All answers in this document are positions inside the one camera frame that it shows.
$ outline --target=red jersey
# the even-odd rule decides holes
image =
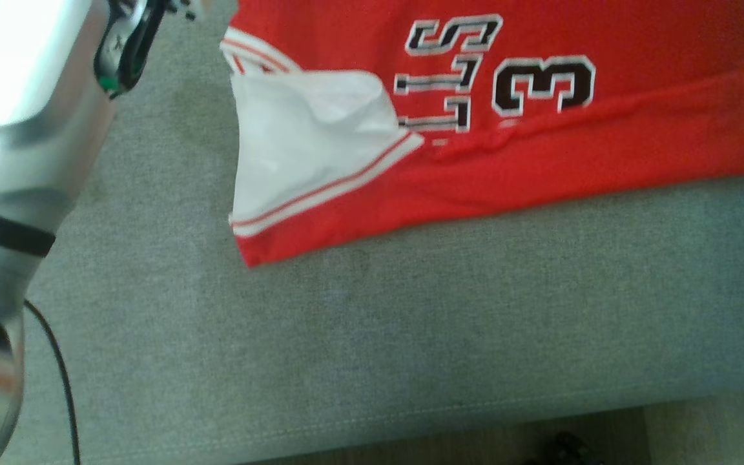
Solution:
[[[248,265],[744,174],[744,0],[242,0],[221,48]]]

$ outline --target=red fabric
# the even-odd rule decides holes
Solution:
[[[426,133],[449,143],[428,142],[369,185],[237,238],[250,267],[430,221],[744,174],[744,0],[242,0],[231,26],[304,70],[372,71],[399,115],[422,117],[443,114],[455,91],[395,95],[396,74],[451,73],[460,52],[408,55],[411,25],[488,13],[504,24],[468,94],[469,132]],[[592,102],[559,114],[557,98],[526,98],[517,124],[502,126],[493,71],[550,56],[593,62]]]

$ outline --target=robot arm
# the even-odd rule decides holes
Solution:
[[[0,456],[23,395],[23,300],[167,12],[209,0],[0,0]]]

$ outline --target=gray couch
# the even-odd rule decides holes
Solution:
[[[744,179],[396,232],[248,271],[219,19],[171,18],[30,288],[88,465],[231,465],[744,389]],[[26,319],[5,465],[70,463]]]

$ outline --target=black cable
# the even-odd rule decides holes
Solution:
[[[76,410],[74,409],[74,394],[70,388],[70,379],[68,379],[68,369],[65,367],[65,360],[62,359],[62,350],[59,350],[59,342],[56,342],[56,336],[50,329],[50,324],[42,316],[42,312],[35,305],[25,300],[25,306],[36,316],[36,320],[42,325],[45,336],[48,337],[50,347],[53,347],[56,356],[56,364],[59,365],[59,374],[62,376],[62,384],[65,385],[65,400],[68,402],[68,420],[70,420],[70,442],[74,448],[74,465],[82,465],[82,459],[79,456],[79,428],[76,426]]]

